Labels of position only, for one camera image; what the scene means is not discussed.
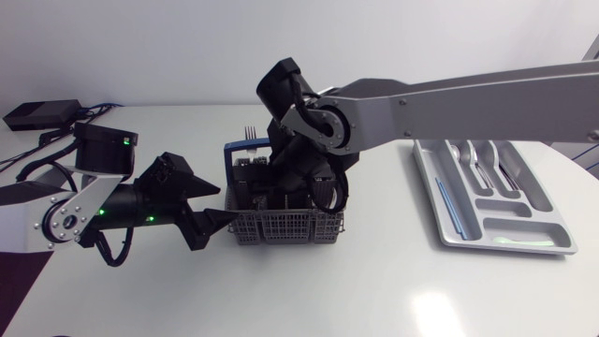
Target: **tray compartment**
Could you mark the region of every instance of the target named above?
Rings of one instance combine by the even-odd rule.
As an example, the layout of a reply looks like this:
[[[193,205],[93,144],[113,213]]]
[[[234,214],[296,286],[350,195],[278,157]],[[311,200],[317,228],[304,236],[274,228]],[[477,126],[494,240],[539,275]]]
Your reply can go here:
[[[466,182],[472,190],[482,197],[490,197],[493,190],[488,188],[483,178],[475,167],[474,151],[475,147],[469,140],[450,140],[450,146],[456,146],[460,151],[459,164],[461,171],[466,177]]]
[[[533,212],[527,204],[516,201],[502,201],[478,198],[476,208],[485,215],[532,217]]]
[[[435,178],[438,178],[445,186],[468,240],[479,240],[482,238],[482,230],[476,218],[473,204],[470,202],[471,196],[462,183],[464,176],[461,173],[460,164],[453,156],[449,145],[448,141],[421,140],[416,145],[421,148],[420,155],[416,157],[416,160],[421,167],[427,168],[423,178],[430,188],[429,197],[432,198],[432,203],[442,205],[435,215],[437,216],[437,223],[444,224],[441,230],[446,234],[446,239],[463,241],[462,236],[455,229]]]
[[[516,182],[531,206],[541,212],[553,211],[553,206],[540,182],[519,155],[514,145],[508,141],[496,141],[499,158],[507,174]]]
[[[543,242],[551,240],[556,247],[570,248],[572,246],[568,233],[562,225],[556,223],[486,218],[483,220],[483,226],[485,228],[485,235],[489,236],[491,240],[496,237],[521,242]],[[501,244],[524,246],[520,243]]]
[[[499,169],[499,155],[495,145],[488,140],[473,140],[476,153],[478,154],[478,165],[487,173],[493,184],[493,188],[504,198],[517,199],[521,197],[519,191],[513,191],[505,176]]]

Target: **table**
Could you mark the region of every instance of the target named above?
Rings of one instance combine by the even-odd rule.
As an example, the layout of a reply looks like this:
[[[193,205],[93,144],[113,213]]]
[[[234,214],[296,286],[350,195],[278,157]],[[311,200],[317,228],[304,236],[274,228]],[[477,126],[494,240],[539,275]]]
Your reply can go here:
[[[134,175],[169,151],[222,187],[190,200],[199,211],[224,208],[224,144],[242,139],[245,125],[266,137],[269,120],[261,106],[134,107],[96,124],[139,133]],[[32,148],[38,134],[2,125],[0,157]],[[394,141],[347,171],[346,232],[335,244],[238,246],[222,230],[191,252],[175,226],[148,227],[120,268],[71,246],[53,254],[6,336],[595,336],[599,183],[542,143],[517,147],[569,226],[575,255],[442,245],[412,141]],[[123,237],[108,235],[114,247]]]

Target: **fork tines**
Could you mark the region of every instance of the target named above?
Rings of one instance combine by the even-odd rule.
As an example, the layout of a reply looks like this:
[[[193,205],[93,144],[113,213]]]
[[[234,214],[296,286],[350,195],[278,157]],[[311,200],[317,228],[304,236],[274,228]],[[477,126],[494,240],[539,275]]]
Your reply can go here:
[[[246,126],[245,127],[245,140],[256,139],[256,127]]]

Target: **gray cutlery tray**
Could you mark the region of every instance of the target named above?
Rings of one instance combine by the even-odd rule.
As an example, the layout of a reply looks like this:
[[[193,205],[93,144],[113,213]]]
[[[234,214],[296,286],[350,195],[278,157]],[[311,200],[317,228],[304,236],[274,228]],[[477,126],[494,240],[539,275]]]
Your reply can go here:
[[[553,255],[577,251],[560,213],[511,142],[415,140],[414,156],[444,244]]]

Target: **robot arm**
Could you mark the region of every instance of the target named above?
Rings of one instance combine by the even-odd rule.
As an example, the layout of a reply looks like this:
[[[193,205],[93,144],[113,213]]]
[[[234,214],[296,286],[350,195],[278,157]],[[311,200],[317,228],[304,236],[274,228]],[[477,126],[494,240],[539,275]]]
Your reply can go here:
[[[288,58],[257,93],[281,125],[337,155],[394,139],[599,141],[599,61],[412,85],[363,79],[304,107],[294,85],[312,92]]]
[[[133,227],[176,225],[191,250],[203,249],[210,236],[234,220],[233,212],[206,209],[194,212],[187,203],[219,193],[220,189],[194,175],[185,159],[164,153],[133,183],[133,148],[137,134],[97,125],[76,124],[75,167],[52,161],[25,167],[20,180],[41,164],[54,167],[33,181],[0,187],[0,252],[34,253],[67,247],[77,242],[97,246],[107,263],[123,263]],[[81,176],[80,191],[71,175]],[[69,180],[73,190],[61,186]],[[124,255],[112,259],[102,230],[127,228]]]

